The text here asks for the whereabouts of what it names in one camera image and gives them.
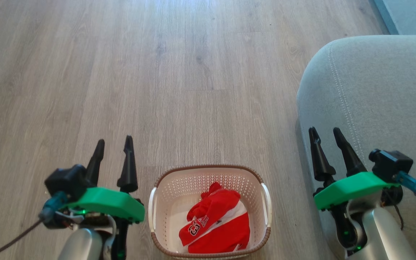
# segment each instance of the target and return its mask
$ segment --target laundry basket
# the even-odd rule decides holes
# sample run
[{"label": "laundry basket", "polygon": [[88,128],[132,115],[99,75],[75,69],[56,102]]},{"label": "laundry basket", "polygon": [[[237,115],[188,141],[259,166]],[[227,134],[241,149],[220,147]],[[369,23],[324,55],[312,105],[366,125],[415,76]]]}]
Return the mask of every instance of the laundry basket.
[{"label": "laundry basket", "polygon": [[[200,201],[200,194],[217,181],[241,195],[250,219],[250,241],[245,250],[229,253],[194,254],[179,252],[180,229],[187,213]],[[148,220],[153,242],[165,255],[178,259],[234,259],[259,250],[269,239],[272,204],[261,177],[249,168],[234,165],[203,165],[167,171],[150,193]]]}]

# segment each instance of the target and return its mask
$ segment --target blue cable connector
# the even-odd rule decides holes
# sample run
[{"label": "blue cable connector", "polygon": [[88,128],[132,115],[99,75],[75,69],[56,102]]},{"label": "blue cable connector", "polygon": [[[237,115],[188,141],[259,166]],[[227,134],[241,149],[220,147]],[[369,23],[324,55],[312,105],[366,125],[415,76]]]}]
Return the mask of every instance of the blue cable connector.
[{"label": "blue cable connector", "polygon": [[399,171],[396,175],[396,182],[411,190],[416,196],[416,179],[409,174]]},{"label": "blue cable connector", "polygon": [[39,218],[44,223],[51,221],[56,211],[62,208],[66,202],[67,202],[67,197],[66,197],[65,192],[63,191],[56,192],[51,197],[51,199],[48,199],[46,203],[44,203],[43,210],[41,210],[40,214],[38,215]]}]

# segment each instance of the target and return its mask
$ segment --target gray sofa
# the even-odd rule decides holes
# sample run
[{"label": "gray sofa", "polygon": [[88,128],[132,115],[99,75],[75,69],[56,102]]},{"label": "gray sofa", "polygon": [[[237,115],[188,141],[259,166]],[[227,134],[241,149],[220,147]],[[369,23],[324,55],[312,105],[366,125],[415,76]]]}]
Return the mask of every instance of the gray sofa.
[{"label": "gray sofa", "polygon": [[[410,173],[416,177],[416,36],[358,36],[327,44],[309,62],[297,104],[309,174],[308,129],[314,126],[337,170],[335,179],[345,177],[346,170],[334,127],[341,129],[367,169],[373,166],[368,160],[373,149],[399,150],[414,160]],[[313,181],[314,190],[320,186]],[[399,209],[403,233],[416,253],[416,197],[406,189]],[[332,216],[321,212],[320,219],[330,248],[343,259]]]},{"label": "gray sofa", "polygon": [[416,35],[416,0],[374,0],[391,34]]}]

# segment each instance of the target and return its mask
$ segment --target brown basket rim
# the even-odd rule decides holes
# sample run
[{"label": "brown basket rim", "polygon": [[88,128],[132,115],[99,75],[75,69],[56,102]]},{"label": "brown basket rim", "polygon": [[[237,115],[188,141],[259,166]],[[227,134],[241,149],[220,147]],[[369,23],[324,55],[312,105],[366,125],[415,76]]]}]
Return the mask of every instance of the brown basket rim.
[{"label": "brown basket rim", "polygon": [[[202,169],[202,168],[235,168],[235,169],[246,170],[250,172],[251,174],[253,174],[256,177],[256,179],[258,179],[259,183],[264,183],[263,178],[261,178],[261,176],[259,176],[259,174],[256,173],[256,171],[251,168],[241,166],[241,165],[233,165],[233,164],[207,164],[207,165],[192,165],[192,166],[172,168],[171,170],[167,171],[162,176],[160,176],[160,178],[158,178],[158,180],[155,182],[154,187],[158,188],[161,180],[165,178],[165,176],[169,175],[170,173],[174,173],[174,172],[182,171],[182,170]],[[175,253],[175,252],[166,250],[160,244],[155,232],[151,232],[150,235],[152,237],[152,240],[155,246],[165,255],[169,255],[171,257],[180,257],[180,258],[209,259],[209,258],[225,258],[225,257],[234,257],[234,256],[252,254],[260,250],[262,247],[264,247],[266,242],[269,240],[270,232],[271,232],[271,228],[267,227],[266,234],[264,235],[263,240],[258,245],[256,245],[256,247],[250,248],[249,250],[240,250],[240,251],[228,252],[228,253]]]},{"label": "brown basket rim", "polygon": [[231,169],[246,170],[250,172],[251,174],[253,174],[256,177],[256,179],[258,179],[259,183],[264,183],[263,178],[261,178],[261,176],[259,176],[259,174],[255,170],[245,167],[245,166],[235,165],[235,164],[201,164],[201,165],[191,165],[191,166],[172,168],[171,170],[165,172],[162,176],[160,176],[160,178],[157,179],[153,187],[158,188],[158,185],[160,185],[161,180],[165,178],[167,175],[169,175],[170,173],[183,171],[183,170],[203,169],[203,168],[231,168]]}]

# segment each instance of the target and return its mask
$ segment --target wooden floor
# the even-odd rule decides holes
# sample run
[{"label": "wooden floor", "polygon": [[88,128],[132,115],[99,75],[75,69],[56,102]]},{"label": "wooden floor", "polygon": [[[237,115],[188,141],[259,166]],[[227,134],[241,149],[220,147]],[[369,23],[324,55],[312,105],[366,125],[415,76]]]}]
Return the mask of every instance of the wooden floor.
[{"label": "wooden floor", "polygon": [[[326,43],[383,31],[368,0],[0,0],[0,246],[35,222],[44,179],[87,164],[99,138],[99,185],[115,188],[130,134],[142,201],[174,166],[245,165],[274,204],[271,238],[247,259],[333,259],[296,92]],[[0,259],[56,259],[69,232],[38,227]],[[128,253],[167,259],[147,223]]]}]

